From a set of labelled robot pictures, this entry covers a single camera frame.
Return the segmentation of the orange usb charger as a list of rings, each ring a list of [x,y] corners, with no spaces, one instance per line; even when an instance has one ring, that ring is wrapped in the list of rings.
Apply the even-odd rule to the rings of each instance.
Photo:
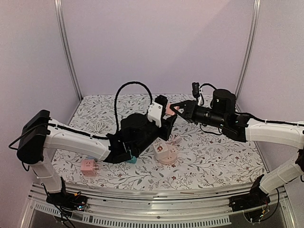
[[[165,114],[168,116],[174,116],[176,113],[170,109],[171,103],[167,103],[166,109],[165,109]]]

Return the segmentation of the teal power strip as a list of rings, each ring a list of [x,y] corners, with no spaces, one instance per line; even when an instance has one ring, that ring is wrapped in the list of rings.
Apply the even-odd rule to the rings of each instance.
[[[127,162],[135,164],[137,162],[137,158],[135,156],[132,156],[131,159],[127,160]]]

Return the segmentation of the white cube socket adapter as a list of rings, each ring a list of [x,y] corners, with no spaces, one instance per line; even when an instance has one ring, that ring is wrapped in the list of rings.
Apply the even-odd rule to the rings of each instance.
[[[169,149],[164,142],[156,142],[152,144],[154,156],[157,160],[162,160],[168,157]]]

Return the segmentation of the pink round power socket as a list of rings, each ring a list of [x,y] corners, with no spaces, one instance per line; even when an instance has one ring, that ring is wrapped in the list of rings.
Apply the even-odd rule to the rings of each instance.
[[[166,144],[166,145],[169,149],[168,157],[165,159],[162,159],[162,160],[157,160],[157,161],[162,164],[166,164],[166,165],[173,164],[177,159],[177,155],[178,155],[177,149],[173,145],[170,145],[170,144]]]

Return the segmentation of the pink cube socket adapter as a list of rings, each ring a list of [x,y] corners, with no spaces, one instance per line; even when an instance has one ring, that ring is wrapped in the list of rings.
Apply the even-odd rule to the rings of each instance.
[[[98,175],[99,165],[94,159],[85,159],[81,162],[80,171],[85,177],[96,177]]]

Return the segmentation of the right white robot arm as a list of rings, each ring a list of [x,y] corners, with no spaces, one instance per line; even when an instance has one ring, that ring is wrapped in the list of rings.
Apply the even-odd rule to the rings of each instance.
[[[255,181],[246,203],[256,207],[276,188],[304,173],[304,123],[262,120],[251,114],[236,112],[236,96],[226,89],[213,92],[210,107],[186,100],[170,105],[170,109],[189,123],[213,126],[236,142],[266,142],[291,146],[299,154]]]

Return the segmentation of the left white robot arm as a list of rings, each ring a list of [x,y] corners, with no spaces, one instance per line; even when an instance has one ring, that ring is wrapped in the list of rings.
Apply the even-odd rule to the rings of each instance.
[[[29,165],[60,206],[67,206],[71,197],[64,181],[56,174],[46,149],[61,149],[88,155],[97,160],[117,164],[130,161],[148,148],[157,138],[168,140],[177,116],[165,118],[168,100],[160,95],[150,104],[146,114],[134,113],[121,120],[115,134],[98,136],[66,126],[50,118],[48,110],[39,111],[15,140],[17,158]]]

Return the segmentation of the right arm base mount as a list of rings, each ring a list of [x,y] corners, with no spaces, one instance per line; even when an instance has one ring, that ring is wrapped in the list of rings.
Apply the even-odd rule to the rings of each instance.
[[[233,212],[250,209],[270,203],[270,197],[268,193],[264,193],[259,188],[263,176],[264,175],[262,174],[254,181],[253,185],[249,190],[249,193],[232,196],[229,198],[228,206],[232,208]]]

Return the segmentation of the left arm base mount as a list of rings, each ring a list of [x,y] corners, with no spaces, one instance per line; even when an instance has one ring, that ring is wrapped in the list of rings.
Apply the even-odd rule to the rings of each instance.
[[[47,203],[51,203],[61,209],[66,210],[84,210],[87,206],[88,197],[83,195],[82,192],[69,193],[66,191],[66,184],[61,179],[62,188],[60,192],[50,193],[46,191]]]

